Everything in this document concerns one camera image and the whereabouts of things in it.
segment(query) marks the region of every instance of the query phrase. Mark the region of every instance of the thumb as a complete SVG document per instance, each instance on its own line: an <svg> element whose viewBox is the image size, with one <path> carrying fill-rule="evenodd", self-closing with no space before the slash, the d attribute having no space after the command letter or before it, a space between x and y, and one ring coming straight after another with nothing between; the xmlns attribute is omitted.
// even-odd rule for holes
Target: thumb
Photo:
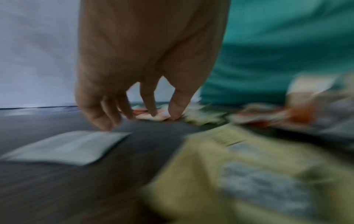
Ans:
<svg viewBox="0 0 354 224"><path fill-rule="evenodd" d="M169 105L169 114L172 120L177 120L182 116L195 92L184 92L179 89L174 91Z"/></svg>

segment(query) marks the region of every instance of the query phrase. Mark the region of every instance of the skin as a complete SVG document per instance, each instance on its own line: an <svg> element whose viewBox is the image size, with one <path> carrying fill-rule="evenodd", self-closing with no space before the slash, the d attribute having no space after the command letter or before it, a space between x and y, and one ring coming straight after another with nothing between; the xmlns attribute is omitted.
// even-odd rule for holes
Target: skin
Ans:
<svg viewBox="0 0 354 224"><path fill-rule="evenodd" d="M81 0L75 97L83 114L106 131L121 122L120 111L133 119L126 92L140 82L155 116L164 76L178 119L214 66L228 9L228 0Z"/></svg>

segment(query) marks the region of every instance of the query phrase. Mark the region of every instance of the white packet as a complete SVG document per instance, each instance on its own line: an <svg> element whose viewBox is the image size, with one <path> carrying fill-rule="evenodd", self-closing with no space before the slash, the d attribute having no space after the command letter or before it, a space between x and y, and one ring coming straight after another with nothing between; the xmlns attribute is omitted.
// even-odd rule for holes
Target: white packet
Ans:
<svg viewBox="0 0 354 224"><path fill-rule="evenodd" d="M22 146L0 157L17 162L50 162L83 166L100 159L130 133L72 131Z"/></svg>

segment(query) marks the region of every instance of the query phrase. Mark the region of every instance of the dark table surface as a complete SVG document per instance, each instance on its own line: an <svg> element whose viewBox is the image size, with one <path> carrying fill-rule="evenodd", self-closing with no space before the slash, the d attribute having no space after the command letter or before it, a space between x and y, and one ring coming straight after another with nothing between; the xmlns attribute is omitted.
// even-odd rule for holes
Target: dark table surface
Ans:
<svg viewBox="0 0 354 224"><path fill-rule="evenodd" d="M144 207L138 190L182 142L211 128L183 122L124 121L132 134L89 166L0 162L1 224L164 223ZM78 111L0 116L0 155L75 130L95 130Z"/></svg>

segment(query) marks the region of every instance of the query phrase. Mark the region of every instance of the teal cloth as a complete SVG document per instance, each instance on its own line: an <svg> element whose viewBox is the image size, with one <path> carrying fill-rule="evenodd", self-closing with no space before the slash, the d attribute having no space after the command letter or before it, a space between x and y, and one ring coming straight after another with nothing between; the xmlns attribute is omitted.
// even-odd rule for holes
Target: teal cloth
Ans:
<svg viewBox="0 0 354 224"><path fill-rule="evenodd" d="M299 72L354 70L354 0L232 0L202 103L281 104Z"/></svg>

